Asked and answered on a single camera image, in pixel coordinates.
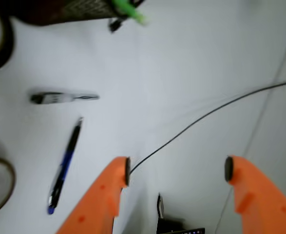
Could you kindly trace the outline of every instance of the wire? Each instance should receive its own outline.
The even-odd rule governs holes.
[[[194,122],[192,122],[190,125],[188,125],[186,128],[184,128],[181,132],[179,132],[177,135],[175,135],[171,140],[169,140],[167,143],[165,143],[164,145],[162,145],[160,148],[158,148],[157,150],[155,150],[154,152],[152,152],[150,155],[148,155],[147,157],[145,157],[143,160],[141,160],[131,171],[130,171],[130,174],[132,174],[140,165],[142,165],[143,162],[145,162],[148,158],[150,158],[151,156],[153,156],[155,153],[157,153],[158,151],[162,150],[164,147],[166,147],[167,145],[169,145],[172,141],[174,141],[175,139],[177,139],[180,135],[182,135],[185,131],[187,131],[190,127],[192,127],[193,125],[195,125],[196,123],[198,123],[199,121],[203,120],[205,117],[211,115],[212,113],[222,109],[223,107],[226,107],[236,101],[239,101],[243,98],[246,98],[248,96],[251,96],[253,94],[257,94],[259,92],[262,92],[262,91],[265,91],[265,90],[269,90],[269,89],[274,89],[274,88],[278,88],[278,87],[281,87],[281,86],[285,86],[286,85],[286,81],[285,82],[282,82],[282,83],[279,83],[279,84],[274,84],[274,85],[271,85],[271,86],[268,86],[268,87],[264,87],[264,88],[261,88],[261,89],[257,89],[257,90],[254,90],[250,93],[247,93],[247,94],[244,94],[244,95],[241,95],[240,97],[237,97],[235,98],[234,100],[232,101],[229,101],[215,109],[213,109],[212,111],[206,113],[205,115],[201,116],[200,118],[198,118],[197,120],[195,120]]]

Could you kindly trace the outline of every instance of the blue pen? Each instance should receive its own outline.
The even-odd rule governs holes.
[[[49,208],[48,208],[49,215],[54,213],[54,209],[57,206],[59,196],[60,196],[60,192],[61,192],[61,188],[63,187],[64,181],[66,178],[66,174],[68,172],[68,168],[70,165],[70,161],[71,161],[71,158],[73,157],[75,147],[76,147],[76,143],[78,141],[82,121],[83,121],[83,118],[81,117],[75,126],[75,129],[74,129],[73,134],[71,136],[71,139],[69,141],[63,162],[60,165],[60,170],[59,170],[59,173],[57,175],[55,185],[54,185],[52,192],[50,194],[50,197],[49,197]]]

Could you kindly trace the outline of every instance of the green object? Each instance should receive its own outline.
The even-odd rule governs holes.
[[[128,3],[128,0],[113,0],[114,4],[129,17],[135,19],[139,24],[146,25],[146,17],[138,12],[135,7]]]

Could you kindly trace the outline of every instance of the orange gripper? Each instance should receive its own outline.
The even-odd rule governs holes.
[[[286,197],[259,169],[243,157],[230,156],[225,179],[234,187],[244,234],[286,234]]]
[[[111,234],[120,193],[129,184],[130,159],[117,157],[100,174],[57,234]]]

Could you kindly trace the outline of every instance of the mesh basket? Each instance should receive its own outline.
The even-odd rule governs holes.
[[[144,0],[131,0],[138,7]],[[10,0],[12,15],[35,25],[118,18],[125,20],[112,0]]]

